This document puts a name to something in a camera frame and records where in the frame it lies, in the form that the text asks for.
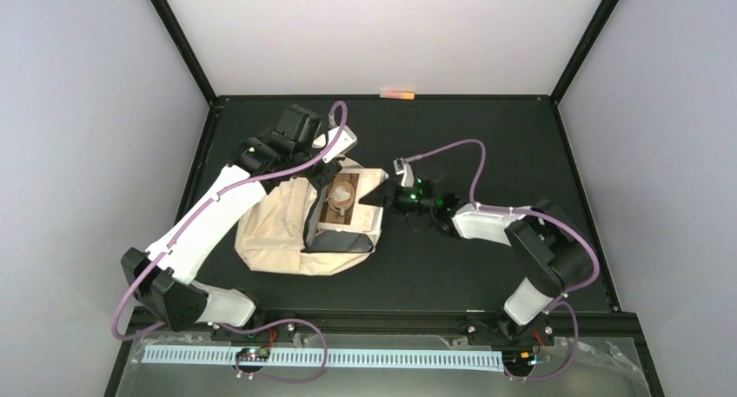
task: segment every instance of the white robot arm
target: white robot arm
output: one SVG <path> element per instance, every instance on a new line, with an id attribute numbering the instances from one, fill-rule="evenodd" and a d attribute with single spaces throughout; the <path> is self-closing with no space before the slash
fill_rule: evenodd
<path id="1" fill-rule="evenodd" d="M 502 321 L 507 324 L 502 330 L 515 330 L 509 321 L 517 327 L 529 324 L 567 288 L 592 274 L 592 261 L 582 245 L 560 228 L 536 217 L 552 217 L 573 227 L 552 202 L 541 201 L 521 208 L 472 204 L 452 193 L 437 194 L 434 182 L 415 178 L 402 158 L 395 160 L 395 172 L 395 179 L 386 180 L 359 202 L 390 207 L 404 215 L 429 215 L 444 235 L 497 242 L 515 251 L 526 276 L 504 303 L 508 321 Z"/>
<path id="2" fill-rule="evenodd" d="M 292 105 L 274 129 L 242 143 L 213 185 L 166 235 L 145 252 L 131 248 L 123 256 L 129 285 L 158 259 L 134 296 L 173 331 L 201 322 L 243 326 L 256 309 L 254 301 L 245 292 L 196 281 L 197 272 L 238 219 L 280 182 L 304 176 L 318 189 L 326 185 L 340 171 L 335 158 L 358 141 L 348 127 L 340 135 L 338 131 L 329 129 L 328 122 L 314 112 Z M 316 159 L 320 149 L 335 138 L 332 148 L 314 165 L 294 175 L 280 173 Z M 273 179 L 246 182 L 274 172 Z"/>

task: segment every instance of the orange object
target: orange object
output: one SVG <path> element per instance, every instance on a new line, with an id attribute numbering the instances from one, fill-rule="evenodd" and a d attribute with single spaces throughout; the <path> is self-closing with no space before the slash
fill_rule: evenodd
<path id="1" fill-rule="evenodd" d="M 379 92 L 379 97 L 385 99 L 415 100 L 415 93 L 411 91 L 382 90 Z"/>

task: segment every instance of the black table surface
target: black table surface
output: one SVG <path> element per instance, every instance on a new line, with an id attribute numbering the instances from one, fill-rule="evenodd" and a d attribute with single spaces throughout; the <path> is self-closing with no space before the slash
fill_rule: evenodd
<path id="1" fill-rule="evenodd" d="M 359 137 L 349 156 L 364 167 L 393 173 L 392 160 L 463 138 L 486 144 L 487 160 L 476 200 L 494 205 L 559 204 L 591 239 L 567 147 L 547 98 L 427 98 L 414 101 L 343 97 L 349 127 Z M 193 188 L 199 198 L 238 143 L 274 126 L 297 103 L 327 115 L 335 98 L 221 96 L 206 159 Z M 420 173 L 441 170 L 445 189 L 467 196 L 478 166 L 475 145 L 416 162 Z M 465 312 L 495 311 L 524 278 L 509 247 L 455 240 L 434 230 L 417 232 L 401 216 L 385 213 L 376 251 L 332 276 L 250 271 L 234 250 L 235 228 L 215 247 L 197 280 L 240 288 L 268 308 L 296 310 Z M 610 311 L 601 278 L 571 294 L 577 311 Z"/>

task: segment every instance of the gray wall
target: gray wall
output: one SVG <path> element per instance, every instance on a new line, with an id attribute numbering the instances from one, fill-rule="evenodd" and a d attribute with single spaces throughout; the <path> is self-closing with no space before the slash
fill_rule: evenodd
<path id="1" fill-rule="evenodd" d="M 205 114 L 148 0 L 0 0 L 3 395 L 102 395 L 120 256 L 173 222 Z"/>
<path id="2" fill-rule="evenodd" d="M 544 94 L 599 2 L 169 0 L 224 95 Z"/>
<path id="3" fill-rule="evenodd" d="M 737 4 L 621 0 L 561 106 L 666 395 L 734 395 Z"/>

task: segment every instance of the beige cloth bag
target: beige cloth bag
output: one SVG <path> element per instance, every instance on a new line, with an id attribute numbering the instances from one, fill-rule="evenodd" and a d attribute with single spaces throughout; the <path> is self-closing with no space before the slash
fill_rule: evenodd
<path id="1" fill-rule="evenodd" d="M 343 167 L 361 166 L 345 160 Z M 304 225 L 316 201 L 317 190 L 306 178 L 281 183 L 238 222 L 236 252 L 253 271 L 301 275 L 337 274 L 368 258 L 370 252 L 302 252 Z M 368 236 L 374 245 L 380 234 Z"/>

